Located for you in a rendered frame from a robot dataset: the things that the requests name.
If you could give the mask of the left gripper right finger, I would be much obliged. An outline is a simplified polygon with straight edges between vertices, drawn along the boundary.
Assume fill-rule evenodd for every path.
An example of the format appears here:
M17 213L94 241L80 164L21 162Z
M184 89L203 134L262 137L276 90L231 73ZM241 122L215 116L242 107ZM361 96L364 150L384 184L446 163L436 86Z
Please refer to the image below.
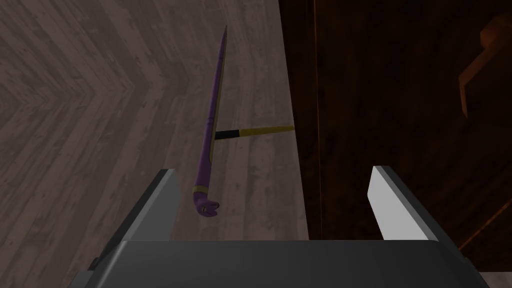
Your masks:
M390 166L373 166L367 199L384 240L452 240Z

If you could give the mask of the yellow and black stick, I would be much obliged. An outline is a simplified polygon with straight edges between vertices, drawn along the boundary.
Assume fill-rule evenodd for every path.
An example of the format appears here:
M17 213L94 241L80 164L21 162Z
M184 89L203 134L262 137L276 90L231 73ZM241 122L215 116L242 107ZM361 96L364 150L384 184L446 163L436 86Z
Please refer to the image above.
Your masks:
M222 130L222 131L215 132L214 139L215 140L225 140L225 139L233 139L233 138L239 138L239 137L275 134L275 133L293 131L294 129L295 129L294 126L270 126L270 127L258 127L258 128L247 128L247 129Z

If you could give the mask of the dark brown wooden door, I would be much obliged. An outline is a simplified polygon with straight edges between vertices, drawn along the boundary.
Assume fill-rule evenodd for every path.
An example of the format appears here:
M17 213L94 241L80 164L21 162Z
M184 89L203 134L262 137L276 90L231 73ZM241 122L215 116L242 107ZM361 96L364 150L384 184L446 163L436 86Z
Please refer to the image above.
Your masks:
M512 272L512 116L466 118L459 76L512 0L278 0L310 240L381 240L390 166L481 272Z

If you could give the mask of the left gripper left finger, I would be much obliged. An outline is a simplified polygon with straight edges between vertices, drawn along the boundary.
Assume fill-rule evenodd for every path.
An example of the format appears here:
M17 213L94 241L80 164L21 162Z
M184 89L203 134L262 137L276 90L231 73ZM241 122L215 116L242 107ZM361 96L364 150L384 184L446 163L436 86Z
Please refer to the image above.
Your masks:
M123 241L168 241L181 202L174 169L161 169L103 249L110 254Z

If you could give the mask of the purple stick with yellow band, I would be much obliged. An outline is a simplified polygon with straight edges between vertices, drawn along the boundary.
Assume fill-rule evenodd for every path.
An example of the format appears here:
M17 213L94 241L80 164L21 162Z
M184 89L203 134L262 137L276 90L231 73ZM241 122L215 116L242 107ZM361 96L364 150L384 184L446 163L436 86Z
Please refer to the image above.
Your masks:
M204 129L203 144L201 147L197 176L193 186L193 203L196 211L202 217L215 217L220 204L208 199L209 184L212 171L213 152L215 145L215 132L217 127L220 95L222 90L223 75L225 70L225 57L227 45L228 27L223 30L223 35L218 51L218 59L213 78L213 86L209 101L208 116Z

